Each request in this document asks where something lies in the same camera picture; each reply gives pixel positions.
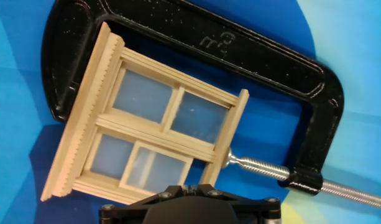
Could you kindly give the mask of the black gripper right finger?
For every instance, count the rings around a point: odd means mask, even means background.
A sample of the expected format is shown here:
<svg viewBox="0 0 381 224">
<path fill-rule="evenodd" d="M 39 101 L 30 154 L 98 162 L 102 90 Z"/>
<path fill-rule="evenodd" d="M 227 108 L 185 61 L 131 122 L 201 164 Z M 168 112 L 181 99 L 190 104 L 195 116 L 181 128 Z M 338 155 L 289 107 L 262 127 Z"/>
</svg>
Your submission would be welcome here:
<svg viewBox="0 0 381 224">
<path fill-rule="evenodd" d="M 282 224 L 281 201 L 277 197 L 254 200 L 215 189 L 210 184 L 191 185 L 190 196 L 225 201 L 234 210 L 239 223 Z"/>
</svg>

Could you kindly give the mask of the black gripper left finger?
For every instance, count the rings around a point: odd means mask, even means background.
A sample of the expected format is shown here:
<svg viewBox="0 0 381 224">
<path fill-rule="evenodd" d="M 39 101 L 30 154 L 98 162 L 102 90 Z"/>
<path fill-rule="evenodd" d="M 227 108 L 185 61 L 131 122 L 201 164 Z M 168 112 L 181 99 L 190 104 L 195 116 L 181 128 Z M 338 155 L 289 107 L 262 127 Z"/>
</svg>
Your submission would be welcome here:
<svg viewBox="0 0 381 224">
<path fill-rule="evenodd" d="M 124 207 L 105 204 L 100 207 L 98 212 L 99 224 L 124 223 L 125 219 L 138 220 L 139 223 L 142 223 L 146 213 L 153 205 L 158 205 L 161 202 L 178 197 L 184 197 L 188 194 L 189 190 L 189 185 L 170 185 L 163 192 Z"/>
</svg>

